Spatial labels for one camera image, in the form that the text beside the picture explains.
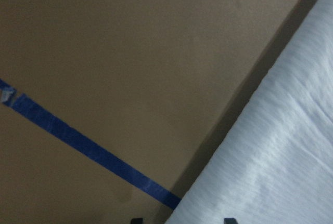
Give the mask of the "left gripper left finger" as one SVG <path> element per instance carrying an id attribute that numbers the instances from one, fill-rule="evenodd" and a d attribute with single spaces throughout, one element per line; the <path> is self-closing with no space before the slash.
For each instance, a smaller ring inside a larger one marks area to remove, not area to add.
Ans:
<path id="1" fill-rule="evenodd" d="M 143 218 L 133 218 L 131 219 L 130 224 L 143 224 Z"/>

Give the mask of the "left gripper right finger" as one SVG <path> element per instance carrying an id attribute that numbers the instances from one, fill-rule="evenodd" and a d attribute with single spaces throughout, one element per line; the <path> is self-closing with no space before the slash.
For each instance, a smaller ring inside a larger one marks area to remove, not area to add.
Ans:
<path id="1" fill-rule="evenodd" d="M 237 220 L 235 218 L 224 218 L 223 224 L 237 224 Z"/>

